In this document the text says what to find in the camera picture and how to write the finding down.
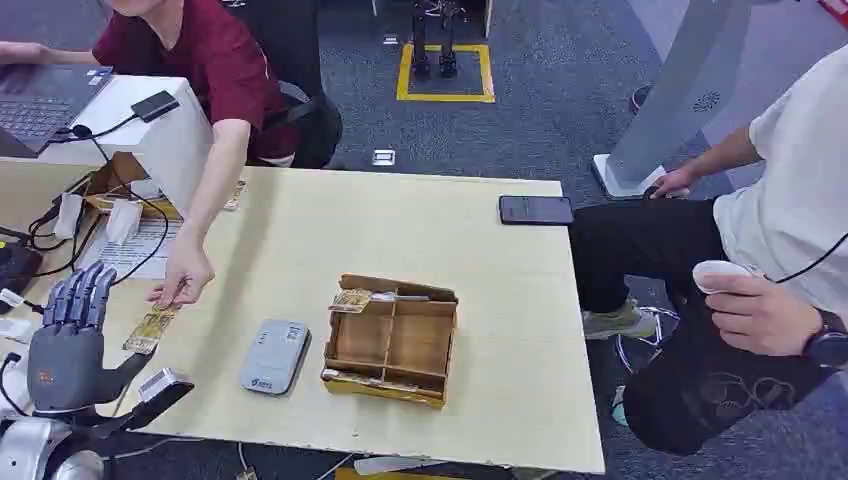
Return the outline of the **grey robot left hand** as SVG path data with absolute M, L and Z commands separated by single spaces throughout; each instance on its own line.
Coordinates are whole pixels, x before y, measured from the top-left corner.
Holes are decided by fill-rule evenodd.
M 114 369 L 103 367 L 103 326 L 116 277 L 115 269 L 96 261 L 50 290 L 29 348 L 27 388 L 36 412 L 113 402 L 152 358 L 135 353 Z

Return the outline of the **person's hand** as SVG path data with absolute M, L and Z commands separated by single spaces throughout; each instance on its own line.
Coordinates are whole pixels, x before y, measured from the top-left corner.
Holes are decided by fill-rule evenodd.
M 203 246 L 192 239 L 177 238 L 169 246 L 165 280 L 147 300 L 160 308 L 194 304 L 214 278 Z
M 705 303 L 728 345 L 758 355 L 799 356 L 823 326 L 820 313 L 782 286 L 743 275 L 706 274 Z

